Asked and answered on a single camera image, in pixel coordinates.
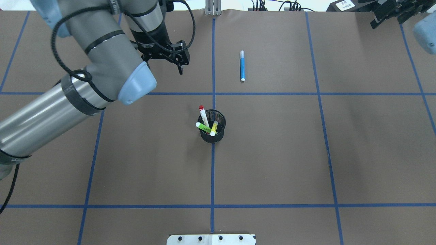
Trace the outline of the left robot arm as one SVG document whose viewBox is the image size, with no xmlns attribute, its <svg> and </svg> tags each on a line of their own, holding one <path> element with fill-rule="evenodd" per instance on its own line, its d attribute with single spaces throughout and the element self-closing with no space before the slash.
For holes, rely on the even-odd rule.
<svg viewBox="0 0 436 245">
<path fill-rule="evenodd" d="M 157 86 L 150 59 L 189 64 L 193 38 L 171 43 L 165 15 L 172 0 L 32 0 L 51 28 L 50 47 L 66 72 L 51 89 L 1 122 L 1 179 L 36 150 L 101 113 L 114 101 L 129 105 Z M 57 37 L 73 37 L 90 64 L 72 70 Z"/>
</svg>

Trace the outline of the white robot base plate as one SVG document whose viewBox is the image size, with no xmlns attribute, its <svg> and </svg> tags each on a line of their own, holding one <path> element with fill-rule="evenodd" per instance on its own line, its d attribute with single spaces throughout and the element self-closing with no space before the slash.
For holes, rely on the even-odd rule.
<svg viewBox="0 0 436 245">
<path fill-rule="evenodd" d="M 175 234 L 167 245 L 256 245 L 254 234 Z"/>
</svg>

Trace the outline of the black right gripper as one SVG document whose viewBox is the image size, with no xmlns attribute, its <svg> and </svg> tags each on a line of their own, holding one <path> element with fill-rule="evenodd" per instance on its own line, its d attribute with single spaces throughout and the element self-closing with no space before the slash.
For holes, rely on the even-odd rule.
<svg viewBox="0 0 436 245">
<path fill-rule="evenodd" d="M 386 0 L 372 10 L 375 17 L 370 25 L 372 29 L 380 26 L 385 20 L 396 17 L 399 24 L 412 16 L 426 12 L 425 0 Z"/>
</svg>

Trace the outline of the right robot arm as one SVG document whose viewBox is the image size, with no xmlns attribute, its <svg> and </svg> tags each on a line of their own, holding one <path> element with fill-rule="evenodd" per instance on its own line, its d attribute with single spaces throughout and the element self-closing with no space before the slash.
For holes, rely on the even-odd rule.
<svg viewBox="0 0 436 245">
<path fill-rule="evenodd" d="M 383 21 L 392 17 L 396 17 L 398 23 L 403 24 L 417 14 L 426 13 L 433 6 L 435 6 L 434 0 L 386 0 L 372 10 L 375 15 L 375 19 L 371 22 L 371 26 L 373 29 L 375 29 Z M 428 54 L 435 55 L 435 11 L 415 24 L 413 28 L 413 35 L 424 51 L 426 51 Z"/>
</svg>

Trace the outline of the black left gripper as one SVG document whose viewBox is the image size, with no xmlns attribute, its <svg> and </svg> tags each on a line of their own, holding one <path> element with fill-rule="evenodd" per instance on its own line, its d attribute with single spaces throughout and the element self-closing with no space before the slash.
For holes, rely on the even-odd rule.
<svg viewBox="0 0 436 245">
<path fill-rule="evenodd" d="M 142 59 L 148 62 L 151 59 L 167 60 L 170 63 L 177 65 L 180 75 L 183 75 L 183 66 L 190 64 L 189 51 L 182 50 L 186 48 L 186 42 L 181 40 L 175 44 L 165 45 L 164 48 L 158 47 L 154 43 L 138 42 L 138 50 L 142 53 Z"/>
</svg>

